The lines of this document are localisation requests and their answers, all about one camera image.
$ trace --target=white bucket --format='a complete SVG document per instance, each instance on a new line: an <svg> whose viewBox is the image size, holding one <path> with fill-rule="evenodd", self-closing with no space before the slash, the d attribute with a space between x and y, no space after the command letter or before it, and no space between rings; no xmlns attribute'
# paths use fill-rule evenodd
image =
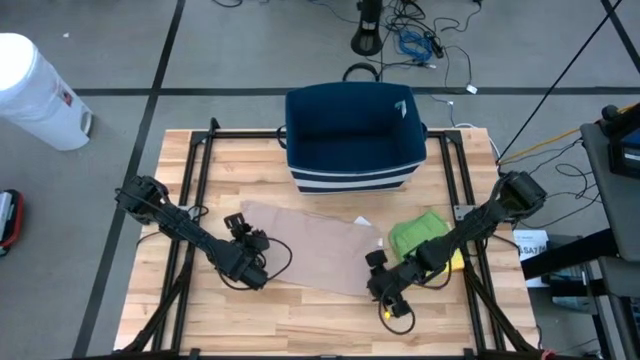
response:
<svg viewBox="0 0 640 360"><path fill-rule="evenodd" d="M89 142L93 114L29 39L0 34L0 118L63 151Z"/></svg>

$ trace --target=navy blue bin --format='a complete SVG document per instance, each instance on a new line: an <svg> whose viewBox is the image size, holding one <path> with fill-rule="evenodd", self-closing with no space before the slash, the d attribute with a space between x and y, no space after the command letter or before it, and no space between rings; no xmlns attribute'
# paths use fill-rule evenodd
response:
<svg viewBox="0 0 640 360"><path fill-rule="evenodd" d="M397 188L427 158L411 88L341 82L286 97L287 162L302 193Z"/></svg>

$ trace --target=wooden tabletop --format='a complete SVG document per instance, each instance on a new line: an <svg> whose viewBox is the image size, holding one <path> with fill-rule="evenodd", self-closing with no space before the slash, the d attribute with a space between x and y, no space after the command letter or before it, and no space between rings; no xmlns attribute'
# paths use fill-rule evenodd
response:
<svg viewBox="0 0 640 360"><path fill-rule="evenodd" d="M461 131L475 198L482 203L497 179L489 137L485 129ZM167 131L160 153L155 177L168 186L174 203L178 202L191 132ZM450 152L455 159L453 146ZM437 139L427 141L427 154L426 163L397 191L310 196L298 193L287 169L285 152L275 139L215 139L204 201L211 212L201 225L214 236L229 239L222 219L239 212L243 200L349 222L364 216L384 233L394 224L430 209L453 223ZM188 204L194 203L201 156L197 159ZM453 162L456 186L463 199L460 172L457 162ZM156 230L145 227L141 236ZM501 226L497 234L513 239L508 226ZM157 307L169 245L164 235L155 235L138 247L115 349L128 344ZM500 307L535 346L538 333L517 250L493 240L489 241L487 257ZM442 280L443 277L436 278L433 283ZM412 287L403 294L415 310L417 322L410 334L397 336L380 324L370 298L277 280L260 291L234 291L221 283L204 253L198 251L181 352L197 347L203 354L225 355L461 355L463 348L475 348L462 273L455 272L443 290ZM487 345L492 348L490 323L483 305L481 313ZM165 348L169 347L174 314L175 305L163 339ZM399 319L391 325L402 329L408 323Z"/></svg>

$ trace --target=concrete floor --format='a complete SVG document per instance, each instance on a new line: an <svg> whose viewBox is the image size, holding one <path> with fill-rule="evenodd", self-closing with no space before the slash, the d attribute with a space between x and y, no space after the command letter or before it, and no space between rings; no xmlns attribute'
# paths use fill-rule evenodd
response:
<svg viewBox="0 0 640 360"><path fill-rule="evenodd" d="M326 2L357 19L355 1ZM475 9L470 0L418 2L428 23L437 16L464 19ZM184 4L181 16L174 16L182 9L176 4ZM626 0L618 14L631 46L639 48L640 3ZM504 149L604 15L598 0L485 0L469 31L441 35L471 56L478 95L437 97L454 101L456 122L489 128ZM172 19L177 35L170 47ZM212 116L225 128L282 124L284 88L339 81L348 66L363 60L349 48L354 29L327 8L301 0L247 0L235 9L207 0L0 0L0 32L30 37L99 116L92 141L66 153L0 122L0 187L23 192L28 206L20 243L0 261L0 357L72 354L114 221L113 189L128 170L153 174L165 129L204 128ZM159 65L163 49L170 55L166 66ZM465 86L466 60L455 50L450 55L449 85ZM384 59L405 58L387 44ZM384 80L442 93L446 63L433 63L436 69L390 69ZM559 86L563 95L548 99L510 153L595 120L607 104L638 101L638 68L612 22ZM183 88L209 90L176 96ZM416 98L428 126L449 125L446 105ZM510 168L531 170L537 161ZM579 147L558 161L589 167ZM549 193L581 186L552 164L535 177ZM556 197L529 224L546 223L585 201ZM580 235L606 226L602 207L594 204L547 230ZM117 249L89 354L112 349L139 230L125 219L120 233L111 235ZM532 299L545 347L567 349L594 337L588 316L553 307L544 293ZM594 348L597 343L570 353Z"/></svg>

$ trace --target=black floor line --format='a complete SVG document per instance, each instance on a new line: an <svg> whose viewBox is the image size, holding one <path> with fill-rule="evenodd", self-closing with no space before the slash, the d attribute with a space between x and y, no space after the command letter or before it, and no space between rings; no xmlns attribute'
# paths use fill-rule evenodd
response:
<svg viewBox="0 0 640 360"><path fill-rule="evenodd" d="M163 88L153 89L74 89L79 96L283 96L292 87L265 88ZM477 95L544 95L546 87L479 87ZM414 95L471 95L464 88L413 87ZM553 95L638 95L640 87L595 86L560 87Z"/></svg>
<svg viewBox="0 0 640 360"><path fill-rule="evenodd" d="M149 129L151 128L151 121L153 120L153 113L155 112L156 105L158 103L158 90L162 86L162 81L167 72L167 66L169 65L169 57L173 49L173 44L178 33L178 27L180 26L180 20L182 19L182 12L184 10L186 0L177 0L176 8L173 13L171 25L167 33L167 38L162 48L162 55L158 63L156 75L153 79L153 85L151 88L151 94L147 99L147 105L144 109L142 120L140 121L140 127L138 129L138 135L136 142L131 152L131 158L129 159L129 165L123 179L123 183L130 177L136 175L138 167L140 166L140 160L144 146L147 142L147 136L149 135ZM118 239L120 238L120 232L122 231L122 225L124 223L125 214L122 211L116 210L113 214L113 220L111 221L111 227L107 235L104 251L100 259L98 266L98 272L93 282L91 289L91 295L89 296L89 302L85 309L82 324L80 326L80 332L76 340L75 347L73 349L73 357L85 357L87 350L91 343L91 337L93 330L98 319L98 313L100 306L102 305L102 298L104 297L105 288L107 286L107 280L109 273L111 272L111 265L118 247Z"/></svg>
<svg viewBox="0 0 640 360"><path fill-rule="evenodd" d="M613 7L613 5L611 5L611 2L609 0L601 0L601 2L602 2L602 5L604 6L604 10L607 12L609 12L609 10L611 10L611 8ZM636 50L635 46L633 46L633 42L631 41L631 38L629 38L629 34L627 34L627 31L624 29L622 22L620 22L620 18L618 17L618 14L616 14L615 12L611 14L610 20L611 20L611 23L613 24L613 27L616 29L616 32L618 33L620 40L622 40L622 44L624 45L624 48L627 50L627 53L631 57L631 61L633 61L633 65L635 65L636 70L638 70L638 73L640 73L640 56L638 55L638 51Z"/></svg>
<svg viewBox="0 0 640 360"><path fill-rule="evenodd" d="M152 89L114 88L114 89L73 89L78 96L150 96Z"/></svg>

